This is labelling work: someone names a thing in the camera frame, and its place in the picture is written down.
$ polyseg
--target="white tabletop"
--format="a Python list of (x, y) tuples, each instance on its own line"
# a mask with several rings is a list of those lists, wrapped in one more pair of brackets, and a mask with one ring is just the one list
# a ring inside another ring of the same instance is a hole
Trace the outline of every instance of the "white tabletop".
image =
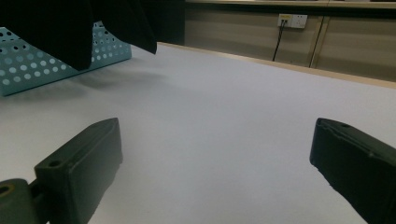
[(363, 224), (309, 163), (317, 118), (396, 146), (396, 90), (159, 46), (0, 98), (0, 180), (120, 119), (124, 163), (90, 223)]

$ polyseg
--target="black cable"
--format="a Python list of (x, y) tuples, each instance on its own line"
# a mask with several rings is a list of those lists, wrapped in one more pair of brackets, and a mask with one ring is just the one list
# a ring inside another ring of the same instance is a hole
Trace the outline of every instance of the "black cable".
[(274, 52), (273, 62), (275, 61), (277, 49), (279, 48), (280, 39), (282, 38), (283, 29), (285, 29), (286, 22), (288, 22), (288, 21), (282, 20), (282, 22), (280, 23), (279, 35), (277, 36), (277, 43), (276, 43), (276, 48), (275, 48), (275, 52)]

